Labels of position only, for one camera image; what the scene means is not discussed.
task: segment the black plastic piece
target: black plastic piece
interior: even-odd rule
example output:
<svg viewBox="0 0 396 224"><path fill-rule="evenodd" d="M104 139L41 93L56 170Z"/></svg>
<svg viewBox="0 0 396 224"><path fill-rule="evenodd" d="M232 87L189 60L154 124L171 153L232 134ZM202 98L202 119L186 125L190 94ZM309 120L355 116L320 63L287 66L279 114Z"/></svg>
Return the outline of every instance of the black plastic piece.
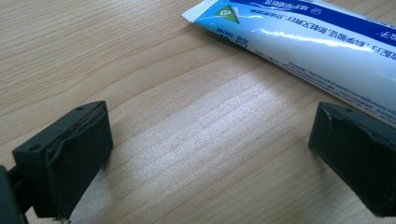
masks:
<svg viewBox="0 0 396 224"><path fill-rule="evenodd" d="M357 110L319 103L309 147L376 216L396 216L395 129Z"/></svg>
<svg viewBox="0 0 396 224"><path fill-rule="evenodd" d="M18 214L33 206L38 217L70 218L111 148L106 102L82 105L13 150L17 165L1 176L1 197L12 191L5 200Z"/></svg>

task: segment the wood grain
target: wood grain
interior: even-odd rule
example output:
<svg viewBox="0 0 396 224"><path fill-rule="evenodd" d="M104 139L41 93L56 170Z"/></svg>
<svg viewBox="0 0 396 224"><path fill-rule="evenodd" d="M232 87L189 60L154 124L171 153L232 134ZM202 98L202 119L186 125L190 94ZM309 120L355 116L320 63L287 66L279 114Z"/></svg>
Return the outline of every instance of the wood grain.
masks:
<svg viewBox="0 0 396 224"><path fill-rule="evenodd" d="M396 25L394 0L329 2ZM115 147L73 223L396 223L307 147L318 102L341 102L185 21L197 3L1 0L0 164L106 100Z"/></svg>

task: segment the black object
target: black object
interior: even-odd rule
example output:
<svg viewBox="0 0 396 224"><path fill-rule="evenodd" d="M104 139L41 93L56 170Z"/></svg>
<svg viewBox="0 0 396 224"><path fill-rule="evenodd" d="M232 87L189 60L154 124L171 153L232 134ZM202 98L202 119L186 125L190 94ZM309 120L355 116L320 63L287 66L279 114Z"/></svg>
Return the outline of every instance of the black object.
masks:
<svg viewBox="0 0 396 224"><path fill-rule="evenodd" d="M113 148L106 102L82 105L13 150L16 166L0 167L0 223L70 218Z"/></svg>
<svg viewBox="0 0 396 224"><path fill-rule="evenodd" d="M376 216L396 216L395 129L357 110L319 103L309 147Z"/></svg>

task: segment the black plastic block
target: black plastic block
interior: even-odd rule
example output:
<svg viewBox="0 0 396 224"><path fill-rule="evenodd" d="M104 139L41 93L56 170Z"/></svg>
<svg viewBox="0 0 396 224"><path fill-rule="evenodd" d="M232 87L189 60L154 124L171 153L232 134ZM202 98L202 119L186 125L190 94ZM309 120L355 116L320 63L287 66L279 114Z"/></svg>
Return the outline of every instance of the black plastic block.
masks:
<svg viewBox="0 0 396 224"><path fill-rule="evenodd" d="M19 172L33 183L38 217L70 217L110 156L107 113L106 102L82 105L13 151Z"/></svg>
<svg viewBox="0 0 396 224"><path fill-rule="evenodd" d="M0 223L23 224L24 214L21 213L15 199L12 185L6 169L0 165Z"/></svg>
<svg viewBox="0 0 396 224"><path fill-rule="evenodd" d="M379 217L396 216L396 130L360 111L319 103L309 147Z"/></svg>

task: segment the white tube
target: white tube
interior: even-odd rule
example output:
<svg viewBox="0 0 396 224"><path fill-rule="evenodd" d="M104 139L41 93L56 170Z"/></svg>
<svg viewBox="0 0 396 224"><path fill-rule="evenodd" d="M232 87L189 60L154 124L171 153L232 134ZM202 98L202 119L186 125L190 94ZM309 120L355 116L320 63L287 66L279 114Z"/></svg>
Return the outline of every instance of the white tube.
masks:
<svg viewBox="0 0 396 224"><path fill-rule="evenodd" d="M396 127L396 29L318 0L205 0L183 16Z"/></svg>

